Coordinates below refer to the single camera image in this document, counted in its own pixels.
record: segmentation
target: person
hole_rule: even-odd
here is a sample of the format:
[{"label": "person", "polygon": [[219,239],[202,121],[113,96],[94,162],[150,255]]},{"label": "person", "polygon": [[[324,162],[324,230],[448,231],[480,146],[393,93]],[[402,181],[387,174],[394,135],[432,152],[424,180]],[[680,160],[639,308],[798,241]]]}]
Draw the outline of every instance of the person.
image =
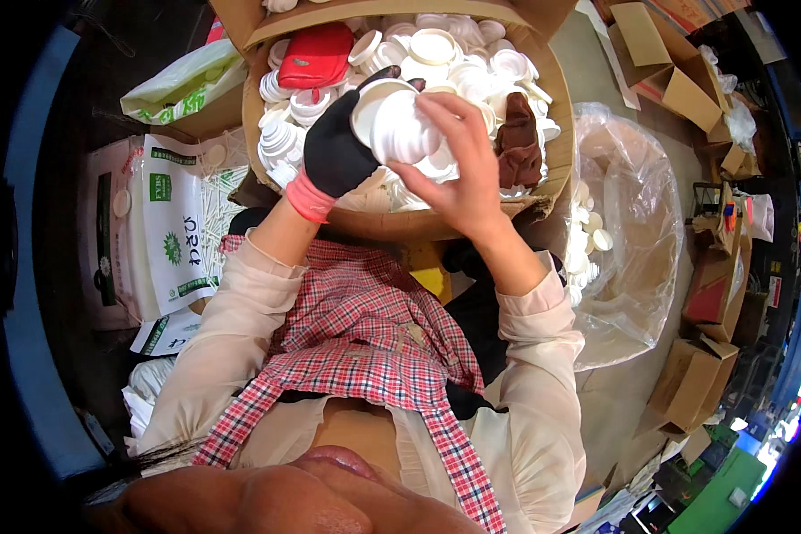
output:
[{"label": "person", "polygon": [[[350,131],[358,99],[308,132],[302,170],[263,220],[232,223],[245,235],[224,239],[236,251],[139,449],[194,445],[96,509],[108,530],[514,533],[569,520],[585,470],[583,337],[553,257],[501,211],[480,111],[416,99],[459,179],[388,165],[468,238],[449,263],[477,282],[449,314],[387,253],[315,239],[377,167]],[[483,388],[498,375],[493,406]]]}]

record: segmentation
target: mouth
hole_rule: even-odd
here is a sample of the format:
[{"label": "mouth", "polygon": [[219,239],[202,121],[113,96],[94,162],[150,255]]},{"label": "mouth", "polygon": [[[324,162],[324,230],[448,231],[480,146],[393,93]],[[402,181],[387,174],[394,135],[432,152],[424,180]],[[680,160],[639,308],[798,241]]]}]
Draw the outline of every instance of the mouth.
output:
[{"label": "mouth", "polygon": [[371,464],[346,447],[339,447],[337,445],[315,447],[294,460],[293,463],[296,464],[301,461],[329,462],[345,471],[371,480],[372,482],[382,482],[380,477],[376,474],[376,471],[374,471],[374,468],[371,467]]}]

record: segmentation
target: concrete floor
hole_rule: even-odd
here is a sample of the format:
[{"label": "concrete floor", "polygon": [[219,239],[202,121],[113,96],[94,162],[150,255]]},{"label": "concrete floor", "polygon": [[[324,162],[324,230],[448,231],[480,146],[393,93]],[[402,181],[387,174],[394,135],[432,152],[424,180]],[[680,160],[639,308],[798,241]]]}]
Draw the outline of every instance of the concrete floor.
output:
[{"label": "concrete floor", "polygon": [[[691,185],[701,181],[702,176],[690,141],[695,126],[646,99],[641,99],[642,111],[625,106],[586,15],[573,12],[552,39],[551,46],[564,70],[574,103],[602,102],[614,113],[643,125],[659,140],[671,159],[683,212],[690,212]],[[657,346],[620,365],[577,373],[587,475],[599,483],[612,476],[609,490],[625,485],[661,450],[665,441],[660,433],[639,438],[633,435],[679,330],[680,310],[694,272],[689,248],[684,247],[681,255],[674,302]]]}]

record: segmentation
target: brown cloth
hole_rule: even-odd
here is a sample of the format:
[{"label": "brown cloth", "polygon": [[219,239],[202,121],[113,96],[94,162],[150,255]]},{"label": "brown cloth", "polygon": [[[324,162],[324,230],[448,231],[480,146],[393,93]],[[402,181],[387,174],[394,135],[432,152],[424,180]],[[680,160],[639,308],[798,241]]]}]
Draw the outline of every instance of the brown cloth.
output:
[{"label": "brown cloth", "polygon": [[495,136],[495,155],[499,156],[499,184],[536,186],[540,181],[543,157],[537,143],[537,120],[522,93],[507,95],[505,123]]}]

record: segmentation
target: apron strap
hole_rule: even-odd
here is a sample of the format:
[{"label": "apron strap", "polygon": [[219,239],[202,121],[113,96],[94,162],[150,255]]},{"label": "apron strap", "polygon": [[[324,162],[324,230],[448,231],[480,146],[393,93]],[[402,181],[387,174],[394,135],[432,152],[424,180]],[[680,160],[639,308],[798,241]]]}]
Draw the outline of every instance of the apron strap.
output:
[{"label": "apron strap", "polygon": [[480,456],[448,406],[421,412],[464,514],[490,534],[505,534],[502,509]]},{"label": "apron strap", "polygon": [[214,424],[193,456],[193,465],[228,469],[243,442],[283,391],[260,375],[255,377]]}]

